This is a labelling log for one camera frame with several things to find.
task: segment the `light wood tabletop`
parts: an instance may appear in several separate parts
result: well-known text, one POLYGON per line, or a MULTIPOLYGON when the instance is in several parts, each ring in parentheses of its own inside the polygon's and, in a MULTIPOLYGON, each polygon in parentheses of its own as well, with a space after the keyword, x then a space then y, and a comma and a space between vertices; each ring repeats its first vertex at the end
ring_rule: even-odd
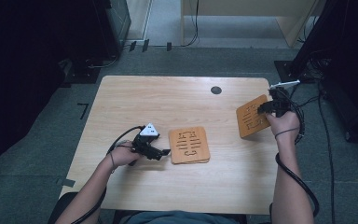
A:
MULTIPOLYGON (((278 152, 270 128, 240 138, 236 109, 268 93, 264 78, 104 77, 80 138, 67 179, 79 191, 112 143, 128 129, 153 123, 152 142, 170 148, 169 131, 203 127, 210 160, 172 164, 142 158, 110 177, 102 208, 220 214, 268 214, 278 152), (213 94, 219 87, 220 94, 213 94)), ((123 139, 133 140, 133 131, 123 139)))

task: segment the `background desk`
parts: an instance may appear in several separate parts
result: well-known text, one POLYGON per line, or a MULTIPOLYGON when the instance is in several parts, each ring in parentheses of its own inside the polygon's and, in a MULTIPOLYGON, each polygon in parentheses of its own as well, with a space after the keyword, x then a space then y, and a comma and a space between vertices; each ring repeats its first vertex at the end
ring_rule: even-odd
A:
POLYGON ((152 122, 161 134, 152 146, 163 149, 169 148, 169 130, 202 126, 211 152, 208 163, 173 165, 168 156, 120 167, 102 207, 268 214, 277 172, 275 139, 270 128, 241 139, 236 117, 238 107, 268 95, 268 88, 264 78, 104 77, 67 176, 76 183, 63 187, 62 194, 80 190, 129 128, 152 122), (214 86, 222 93, 212 94, 214 86))
POLYGON ((200 1, 199 16, 276 17, 287 45, 292 47, 320 0, 182 0, 182 44, 184 16, 196 15, 197 1, 200 1))

